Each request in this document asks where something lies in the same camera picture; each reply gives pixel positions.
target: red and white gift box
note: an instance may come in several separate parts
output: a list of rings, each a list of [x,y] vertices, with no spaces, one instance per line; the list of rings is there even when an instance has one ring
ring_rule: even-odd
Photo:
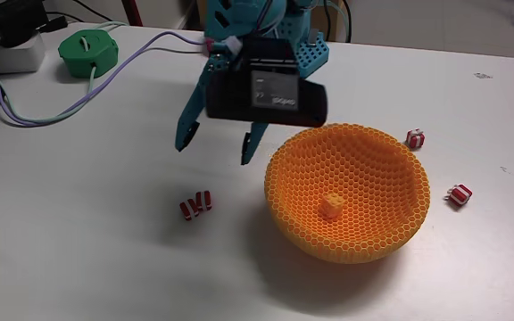
[[[195,194],[195,203],[197,204],[197,210],[211,210],[211,194],[210,191],[197,192]]]
[[[187,202],[181,202],[179,208],[182,210],[186,220],[192,220],[192,215],[195,217],[200,215],[197,205],[192,199],[187,200]]]
[[[425,139],[424,132],[416,128],[408,132],[406,143],[410,148],[419,148],[424,144]]]
[[[464,185],[459,184],[454,186],[451,190],[449,190],[449,194],[449,200],[453,204],[457,206],[462,206],[469,201],[469,198],[473,193]]]

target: small orange cube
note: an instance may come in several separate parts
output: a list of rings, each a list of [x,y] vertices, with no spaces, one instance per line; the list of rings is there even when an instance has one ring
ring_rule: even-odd
[[[320,200],[320,215],[324,218],[337,218],[343,213],[344,197],[337,193],[328,193]]]

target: blue robot part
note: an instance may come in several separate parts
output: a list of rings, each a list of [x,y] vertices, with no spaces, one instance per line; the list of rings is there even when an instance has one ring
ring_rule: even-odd
[[[311,8],[315,0],[298,0],[302,8]],[[210,0],[206,16],[205,36],[222,41],[230,36],[240,37],[256,29],[258,17],[267,0]],[[328,61],[328,47],[322,33],[316,44],[308,44],[311,31],[311,10],[286,13],[286,0],[273,0],[265,15],[261,30],[268,30],[265,37],[287,39],[299,63],[299,73],[307,78]],[[192,96],[178,120],[176,149],[181,152],[193,139],[200,124],[197,118],[205,108],[205,89],[212,72],[228,68],[235,56],[232,54],[211,54],[203,68],[202,75]],[[254,122],[251,131],[245,133],[241,164],[249,163],[267,129],[267,123]]]
[[[209,0],[205,36],[216,41],[244,36],[257,27],[257,19],[267,0]],[[266,29],[285,16],[286,0],[273,0],[260,29]]]

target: white power adapter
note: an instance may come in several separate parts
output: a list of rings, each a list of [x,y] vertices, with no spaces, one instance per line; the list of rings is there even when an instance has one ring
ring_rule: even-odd
[[[0,45],[0,74],[37,71],[45,58],[45,44],[39,33],[21,45]]]

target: orange bowl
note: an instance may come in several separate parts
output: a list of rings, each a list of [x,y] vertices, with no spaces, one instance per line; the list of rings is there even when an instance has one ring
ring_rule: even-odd
[[[360,125],[307,129],[271,158],[265,176],[270,213],[303,251],[336,263],[362,263],[398,250],[429,208],[427,175],[408,147]],[[344,200],[340,215],[322,201]]]

